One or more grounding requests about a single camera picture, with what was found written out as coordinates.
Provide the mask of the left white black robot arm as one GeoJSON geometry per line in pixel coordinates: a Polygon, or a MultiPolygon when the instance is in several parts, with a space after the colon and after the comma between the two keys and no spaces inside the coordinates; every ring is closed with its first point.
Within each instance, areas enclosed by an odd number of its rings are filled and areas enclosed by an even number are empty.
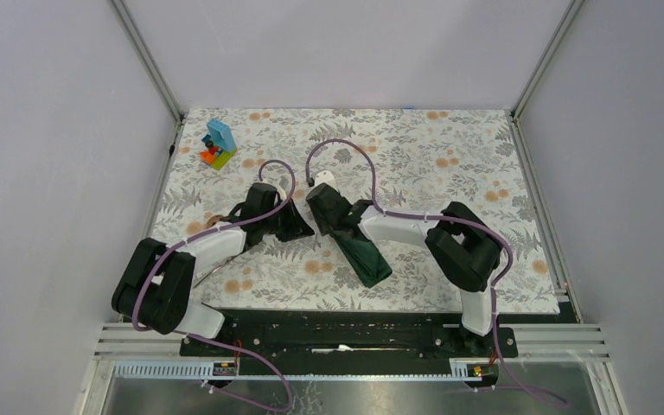
{"type": "Polygon", "coordinates": [[[139,241],[112,295],[112,309],[162,335],[198,335],[209,353],[225,354],[234,334],[223,325],[223,313],[191,300],[195,279],[266,235],[289,242],[313,233],[280,187],[255,182],[245,200],[213,227],[172,246],[152,238],[139,241]]]}

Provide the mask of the dark green cloth napkin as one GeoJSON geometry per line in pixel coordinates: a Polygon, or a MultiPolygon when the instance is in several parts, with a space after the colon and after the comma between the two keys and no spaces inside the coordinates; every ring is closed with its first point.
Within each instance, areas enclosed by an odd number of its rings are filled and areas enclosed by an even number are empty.
{"type": "Polygon", "coordinates": [[[330,236],[366,288],[373,288],[393,274],[378,247],[363,235],[336,230],[330,236]]]}

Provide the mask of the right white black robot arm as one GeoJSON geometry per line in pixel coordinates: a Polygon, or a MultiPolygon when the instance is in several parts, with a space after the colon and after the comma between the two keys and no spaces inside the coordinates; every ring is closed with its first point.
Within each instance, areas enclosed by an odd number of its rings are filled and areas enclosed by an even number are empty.
{"type": "Polygon", "coordinates": [[[440,214],[393,212],[371,200],[350,202],[327,183],[315,186],[306,201],[321,234],[335,241],[367,288],[393,273],[377,242],[427,249],[460,290],[464,350],[482,356],[495,345],[491,280],[507,247],[466,205],[453,201],[440,214]]]}

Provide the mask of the copper spoon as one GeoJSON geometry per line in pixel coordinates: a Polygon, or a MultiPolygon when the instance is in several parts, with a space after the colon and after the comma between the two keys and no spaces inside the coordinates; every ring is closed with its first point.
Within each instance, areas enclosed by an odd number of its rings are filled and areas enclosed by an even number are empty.
{"type": "Polygon", "coordinates": [[[223,221],[224,217],[222,215],[211,216],[206,222],[206,228],[214,227],[218,222],[223,221]]]}

